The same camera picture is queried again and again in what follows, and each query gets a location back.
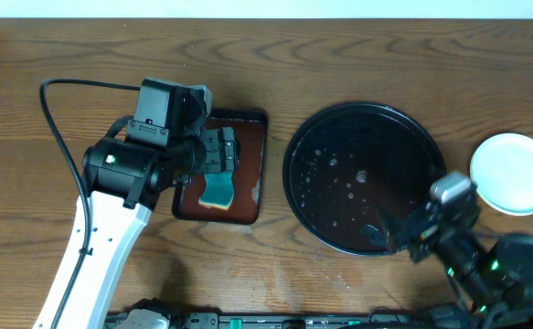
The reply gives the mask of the green yellow sponge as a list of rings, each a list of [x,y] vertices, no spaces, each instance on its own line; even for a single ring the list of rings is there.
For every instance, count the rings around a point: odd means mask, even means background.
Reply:
[[[232,173],[206,174],[204,177],[206,188],[198,203],[207,208],[228,210],[235,196]]]

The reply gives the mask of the light green plate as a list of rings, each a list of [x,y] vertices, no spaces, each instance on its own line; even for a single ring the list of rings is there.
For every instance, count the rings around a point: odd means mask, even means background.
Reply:
[[[469,172],[477,194],[490,207],[512,216],[533,215],[533,139],[500,133],[474,151]]]

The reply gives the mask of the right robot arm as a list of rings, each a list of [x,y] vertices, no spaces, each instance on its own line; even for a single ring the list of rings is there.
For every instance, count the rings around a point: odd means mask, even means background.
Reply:
[[[449,280],[471,298],[466,312],[477,328],[533,328],[533,237],[505,235],[486,249],[473,232],[480,208],[473,202],[440,206],[435,202],[394,218],[378,207],[389,252],[409,252],[420,263],[435,256]]]

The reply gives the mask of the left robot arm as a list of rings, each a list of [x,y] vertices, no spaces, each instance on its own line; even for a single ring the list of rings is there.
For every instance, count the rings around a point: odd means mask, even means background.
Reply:
[[[124,116],[88,149],[74,231],[37,328],[102,327],[125,262],[160,194],[175,186],[178,175],[223,180],[238,167],[240,147],[231,127],[200,128],[161,154],[144,143],[116,139],[123,127],[139,124]]]

